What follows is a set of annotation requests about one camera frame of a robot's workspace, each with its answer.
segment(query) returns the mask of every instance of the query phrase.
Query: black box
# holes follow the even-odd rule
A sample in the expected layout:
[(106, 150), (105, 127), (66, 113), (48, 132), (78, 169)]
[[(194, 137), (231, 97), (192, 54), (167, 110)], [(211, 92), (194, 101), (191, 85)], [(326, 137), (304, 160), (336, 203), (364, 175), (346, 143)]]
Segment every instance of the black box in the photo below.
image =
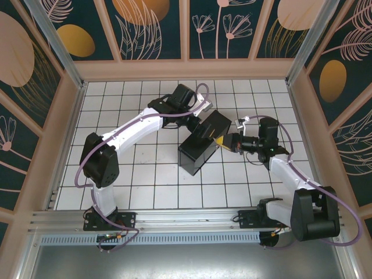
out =
[[(215, 110), (202, 124), (212, 125), (215, 129), (214, 138), (218, 138), (227, 134), (231, 120)], [(201, 138), (191, 134), (178, 147), (178, 165), (194, 176), (217, 148), (218, 146), (213, 139)]]

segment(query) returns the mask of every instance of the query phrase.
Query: perforated metal strip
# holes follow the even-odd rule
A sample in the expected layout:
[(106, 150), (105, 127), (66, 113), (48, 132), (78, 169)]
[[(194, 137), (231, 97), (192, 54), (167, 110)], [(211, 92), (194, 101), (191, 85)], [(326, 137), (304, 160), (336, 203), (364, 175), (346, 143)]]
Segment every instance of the perforated metal strip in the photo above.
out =
[[(41, 246), (97, 245), (99, 235), (45, 235)], [(131, 235), (121, 239), (111, 239), (103, 245), (115, 245), (128, 240)], [(168, 244), (219, 244), (219, 243), (258, 243), (259, 232), (203, 232), (174, 234), (140, 234), (129, 245), (168, 245)]]

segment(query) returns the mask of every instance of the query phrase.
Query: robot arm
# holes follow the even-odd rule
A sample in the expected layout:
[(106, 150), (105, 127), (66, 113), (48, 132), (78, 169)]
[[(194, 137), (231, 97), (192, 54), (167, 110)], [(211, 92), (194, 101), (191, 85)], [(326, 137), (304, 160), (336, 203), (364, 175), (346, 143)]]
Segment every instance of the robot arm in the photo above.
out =
[[(193, 97), (194, 104), (189, 106)], [(146, 115), (185, 113), (193, 108), (197, 108), (203, 101), (204, 98), (201, 94), (196, 94), (193, 90), (180, 84), (173, 94), (151, 101), (148, 104), (148, 108), (145, 108), (138, 116), (123, 126), (102, 136), (98, 136), (95, 133), (90, 134), (85, 140), (80, 164), (98, 144), (110, 138), (113, 134), (119, 131), (122, 127), (127, 126), (129, 123), (134, 122), (137, 119), (142, 119)], [(140, 139), (152, 132), (160, 130), (169, 123), (176, 123), (178, 126), (187, 126), (190, 131), (198, 131), (202, 135), (211, 134), (205, 133), (206, 131), (209, 131), (210, 127), (203, 126), (198, 117), (201, 111), (207, 111), (211, 107), (212, 103), (207, 100), (205, 104), (192, 115), (183, 117), (154, 116), (143, 119), (132, 126), (129, 126), (89, 158), (83, 168), (84, 175), (93, 185), (95, 200), (104, 216), (107, 218), (110, 216), (110, 220), (114, 221), (115, 214), (117, 213), (113, 193), (113, 183), (119, 176), (118, 157), (122, 156), (130, 146), (138, 142)]]
[[(248, 117), (236, 121), (243, 128)], [(311, 180), (295, 164), (288, 161), (288, 151), (278, 145), (278, 121), (265, 117), (260, 119), (259, 136), (247, 137), (244, 132), (228, 134), (216, 140), (217, 144), (231, 152), (243, 154), (244, 151), (257, 153), (259, 161), (275, 174), (293, 193), (293, 201), (279, 198), (263, 199), (257, 206), (263, 218), (277, 220), (288, 227), (297, 240), (304, 241), (339, 234), (337, 202), (309, 185), (321, 185)], [(335, 195), (331, 187), (324, 187)]]

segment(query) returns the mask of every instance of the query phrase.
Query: enclosure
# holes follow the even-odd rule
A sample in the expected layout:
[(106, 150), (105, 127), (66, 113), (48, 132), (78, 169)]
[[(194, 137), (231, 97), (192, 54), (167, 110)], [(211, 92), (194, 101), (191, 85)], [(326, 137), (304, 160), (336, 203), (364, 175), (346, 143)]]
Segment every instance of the enclosure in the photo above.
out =
[[(371, 27), (370, 0), (3, 0), (1, 278), (371, 278)], [(202, 120), (217, 110), (235, 133), (235, 119), (266, 115), (289, 131), (293, 162), (362, 221), (356, 244), (259, 246), (270, 230), (233, 217), (293, 193), (257, 155), (224, 148), (190, 175), (178, 147), (191, 132), (173, 127), (119, 156), (115, 202), (140, 233), (99, 252), (100, 233), (83, 230), (90, 190), (74, 183), (87, 136), (200, 83), (213, 103)], [(246, 127), (257, 137), (257, 119)], [(282, 128), (278, 140), (291, 149)], [(358, 226), (339, 215), (341, 244)]]

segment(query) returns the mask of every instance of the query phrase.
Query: white grid floor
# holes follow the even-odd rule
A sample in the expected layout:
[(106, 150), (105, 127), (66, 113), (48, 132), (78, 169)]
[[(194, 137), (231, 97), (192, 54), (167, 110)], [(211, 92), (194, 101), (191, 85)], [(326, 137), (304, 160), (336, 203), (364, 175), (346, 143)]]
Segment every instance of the white grid floor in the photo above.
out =
[[(112, 131), (135, 117), (159, 96), (171, 94), (178, 83), (195, 90), (206, 83), (214, 108), (234, 123), (237, 117), (269, 115), (288, 129), (294, 142), (293, 159), (312, 176), (302, 137), (284, 80), (187, 80), (89, 83), (81, 108), (70, 154), (59, 188), (56, 210), (87, 209), (90, 191), (74, 187), (85, 138)], [(212, 109), (200, 115), (205, 119)], [(237, 129), (231, 126), (229, 132)], [(244, 156), (218, 149), (194, 177), (177, 166), (177, 147), (190, 132), (185, 127), (161, 129), (132, 146), (119, 158), (120, 175), (114, 184), (119, 209), (240, 208), (256, 206), (260, 199), (291, 199), (282, 183), (264, 166), (255, 166)], [(247, 135), (257, 136), (253, 119)], [(286, 136), (281, 145), (289, 149)], [(257, 155), (248, 155), (257, 163)]]

